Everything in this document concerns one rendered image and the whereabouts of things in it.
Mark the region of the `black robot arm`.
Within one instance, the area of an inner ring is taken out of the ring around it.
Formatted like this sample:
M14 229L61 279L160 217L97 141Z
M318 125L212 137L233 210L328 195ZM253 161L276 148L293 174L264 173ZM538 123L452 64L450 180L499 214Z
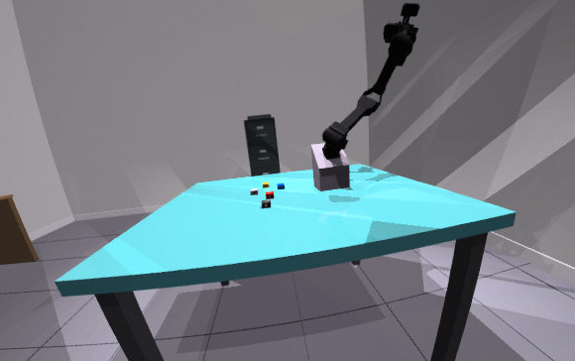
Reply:
M389 57L382 69L377 83L361 95L356 109L348 115L341 123L333 122L328 129L323 132L323 141L326 143L322 148L322 152L327 160L341 158L340 150L345 149L348 141L346 140L348 132L361 120L364 116L370 116L375 112L382 101L382 96L390 80L393 71L397 66L403 65L406 57L412 52L412 46L416 39L418 28L408 27L398 32L401 28L402 22L388 23L384 27L384 40L385 43L390 43L388 48ZM372 92L381 95L379 102L375 99L368 97Z

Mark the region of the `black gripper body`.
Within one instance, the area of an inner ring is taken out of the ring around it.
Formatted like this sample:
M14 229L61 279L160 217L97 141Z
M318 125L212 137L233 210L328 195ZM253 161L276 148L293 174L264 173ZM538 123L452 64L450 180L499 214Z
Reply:
M418 10L419 10L419 5L418 3L403 3L402 5L402 12L401 15L403 16L402 19L402 24L401 24L401 28L398 30L398 32L402 32L403 29L407 29L408 27L413 27L414 24L410 24L409 23L409 18L411 16L415 17L418 14ZM405 22L404 22L405 21Z

